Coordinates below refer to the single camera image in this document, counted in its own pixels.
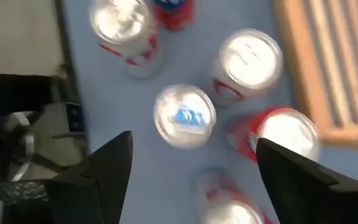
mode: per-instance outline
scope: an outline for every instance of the aluminum can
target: aluminum can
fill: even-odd
[[[202,224],[272,223],[222,169],[200,175],[195,199]]]
[[[195,0],[154,0],[154,14],[167,29],[178,30],[193,22]]]
[[[96,0],[90,19],[100,46],[119,56],[130,75],[150,78],[158,72],[157,23],[143,0]]]
[[[168,86],[155,100],[155,126],[172,146],[182,149],[202,146],[209,139],[215,122],[214,106],[198,87]]]
[[[255,162],[259,138],[269,139],[313,161],[318,161],[320,156],[316,126],[309,118],[292,108],[272,108],[242,116],[230,124],[230,145]]]
[[[276,84],[283,54],[267,34],[255,29],[231,35],[213,65],[209,94],[214,104],[232,106],[266,92]]]

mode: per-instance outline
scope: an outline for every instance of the red and white can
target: red and white can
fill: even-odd
[[[150,78],[158,72],[162,52],[157,22],[143,0],[96,0],[91,23],[99,45],[120,56],[132,76]]]
[[[193,22],[195,0],[153,0],[154,14],[167,29],[179,30]]]
[[[292,108],[272,108],[245,115],[230,124],[227,137],[237,152],[255,162],[259,138],[269,139],[313,161],[320,156],[316,126],[304,114]]]
[[[244,29],[231,35],[213,66],[210,97],[220,106],[232,106],[266,92],[278,81],[283,54],[267,34]]]
[[[271,224],[258,206],[221,169],[204,172],[196,182],[202,224]]]

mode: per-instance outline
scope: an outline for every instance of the can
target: can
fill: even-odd
[[[172,146],[182,149],[202,146],[209,139],[215,122],[211,100],[196,86],[168,86],[155,100],[155,126]]]
[[[210,169],[196,181],[196,207],[203,224],[272,223],[224,170]]]
[[[195,0],[154,0],[154,14],[167,29],[178,30],[193,22]]]
[[[162,61],[157,22],[143,0],[97,0],[90,19],[99,45],[120,56],[129,74],[157,73]]]
[[[266,92],[282,68],[283,54],[276,41],[259,30],[240,30],[225,41],[214,62],[211,99],[219,106],[232,106]]]
[[[321,148],[316,126],[292,108],[278,107],[245,115],[229,127],[230,145],[255,162],[259,138],[269,139],[313,161],[319,159]]]

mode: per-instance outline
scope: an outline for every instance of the wooden crate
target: wooden crate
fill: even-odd
[[[299,107],[321,139],[358,147],[358,0],[274,0]]]

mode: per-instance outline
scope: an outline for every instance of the floor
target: floor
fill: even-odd
[[[53,0],[0,0],[0,73],[50,76],[62,58]],[[41,118],[35,125],[37,153],[63,166],[78,162],[81,154],[74,147],[77,142],[52,140],[45,135],[48,122]],[[55,174],[31,164],[23,179]]]

